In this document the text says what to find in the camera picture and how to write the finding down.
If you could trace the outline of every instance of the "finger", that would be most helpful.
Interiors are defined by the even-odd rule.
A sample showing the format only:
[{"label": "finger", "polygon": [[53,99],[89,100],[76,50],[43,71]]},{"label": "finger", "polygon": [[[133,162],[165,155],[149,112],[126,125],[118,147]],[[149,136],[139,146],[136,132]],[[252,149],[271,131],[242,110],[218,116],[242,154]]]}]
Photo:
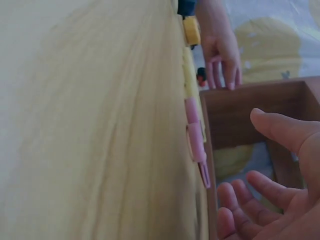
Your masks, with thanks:
[{"label": "finger", "polygon": [[242,180],[233,181],[232,186],[240,207],[256,224],[265,226],[282,216],[282,214],[272,212],[264,207],[256,198],[254,198]]},{"label": "finger", "polygon": [[234,90],[237,73],[236,65],[233,62],[225,61],[223,61],[221,64],[225,85],[229,90]]},{"label": "finger", "polygon": [[239,86],[241,84],[242,84],[242,70],[241,68],[238,68],[235,74],[235,85]]},{"label": "finger", "polygon": [[301,121],[276,113],[264,113],[259,109],[251,112],[254,127],[266,137],[278,142],[299,159],[302,176],[308,188],[310,203],[320,199],[320,122]]},{"label": "finger", "polygon": [[212,57],[208,62],[214,63],[214,62],[221,62],[221,61],[222,61],[222,57],[220,55],[216,55]]},{"label": "finger", "polygon": [[232,212],[235,229],[239,236],[252,239],[262,230],[262,227],[252,223],[239,207],[234,188],[230,183],[221,184],[217,189],[217,195],[221,206]]},{"label": "finger", "polygon": [[284,211],[287,210],[292,198],[302,191],[295,188],[286,188],[257,171],[250,171],[246,178],[255,190],[268,199],[270,203],[284,209]]},{"label": "finger", "polygon": [[213,68],[213,79],[217,89],[222,88],[220,77],[219,77],[219,62],[215,61],[212,63]]},{"label": "finger", "polygon": [[224,240],[236,233],[235,220],[232,212],[225,207],[219,208],[217,215],[218,238]]},{"label": "finger", "polygon": [[301,121],[277,113],[253,109],[250,115],[254,127],[267,138],[276,141],[299,157],[304,142],[320,132],[319,122]]},{"label": "finger", "polygon": [[205,74],[208,81],[209,89],[215,89],[216,85],[214,81],[213,64],[211,62],[205,63]]}]

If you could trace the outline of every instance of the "yellow toy piece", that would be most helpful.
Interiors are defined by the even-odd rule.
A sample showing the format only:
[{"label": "yellow toy piece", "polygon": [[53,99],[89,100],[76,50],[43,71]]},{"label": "yellow toy piece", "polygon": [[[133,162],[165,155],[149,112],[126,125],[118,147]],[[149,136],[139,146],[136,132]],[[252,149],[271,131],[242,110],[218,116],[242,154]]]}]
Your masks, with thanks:
[{"label": "yellow toy piece", "polygon": [[183,20],[184,34],[189,45],[199,45],[201,42],[198,21],[195,16],[187,16]]},{"label": "yellow toy piece", "polygon": [[205,132],[204,115],[201,108],[201,102],[199,97],[199,90],[197,86],[197,75],[195,70],[195,64],[190,47],[183,49],[183,72],[184,72],[184,87],[186,98],[194,97],[197,103],[197,111],[200,116],[203,142],[207,141]]}]

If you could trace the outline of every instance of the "plastic toy block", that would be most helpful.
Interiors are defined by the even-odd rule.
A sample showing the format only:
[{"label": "plastic toy block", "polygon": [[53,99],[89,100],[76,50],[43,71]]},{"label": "plastic toy block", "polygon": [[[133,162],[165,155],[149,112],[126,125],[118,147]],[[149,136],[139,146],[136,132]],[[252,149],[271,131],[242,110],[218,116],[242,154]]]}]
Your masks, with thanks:
[{"label": "plastic toy block", "polygon": [[195,16],[187,16],[183,20],[184,34],[188,45],[199,45],[201,42],[198,21]]},{"label": "plastic toy block", "polygon": [[178,0],[177,13],[182,16],[194,16],[197,0]]},{"label": "plastic toy block", "polygon": [[186,98],[194,97],[196,99],[197,111],[200,116],[200,123],[203,135],[203,142],[207,141],[205,132],[205,121],[202,113],[199,90],[197,86],[197,75],[191,49],[185,47],[183,49],[183,73],[184,73],[184,89]]}]

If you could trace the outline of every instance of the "fingernail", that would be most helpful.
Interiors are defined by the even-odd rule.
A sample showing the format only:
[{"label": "fingernail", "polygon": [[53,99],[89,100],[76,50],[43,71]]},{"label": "fingernail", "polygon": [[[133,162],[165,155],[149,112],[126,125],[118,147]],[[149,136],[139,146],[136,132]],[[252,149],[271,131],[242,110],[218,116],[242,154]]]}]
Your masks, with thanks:
[{"label": "fingernail", "polygon": [[252,109],[252,113],[253,113],[253,114],[264,114],[265,112],[262,111],[262,110],[259,109],[259,108],[254,108],[254,109]]},{"label": "fingernail", "polygon": [[216,89],[216,85],[212,79],[208,79],[207,81],[208,81],[209,89]]},{"label": "fingernail", "polygon": [[227,83],[227,84],[226,84],[226,87],[227,87],[229,90],[234,90],[234,89],[235,89],[235,83],[234,83],[234,82]]}]

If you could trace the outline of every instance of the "bed sheet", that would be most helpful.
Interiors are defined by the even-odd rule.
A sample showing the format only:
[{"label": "bed sheet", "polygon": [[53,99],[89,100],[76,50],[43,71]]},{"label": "bed sheet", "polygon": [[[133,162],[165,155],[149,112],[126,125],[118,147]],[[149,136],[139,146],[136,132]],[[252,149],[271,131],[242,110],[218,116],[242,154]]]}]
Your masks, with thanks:
[{"label": "bed sheet", "polygon": [[[237,37],[244,84],[320,75],[320,0],[224,0],[224,4]],[[200,46],[193,55],[196,67],[204,67]],[[273,177],[264,143],[215,151],[214,159],[217,184],[245,179],[250,170]]]}]

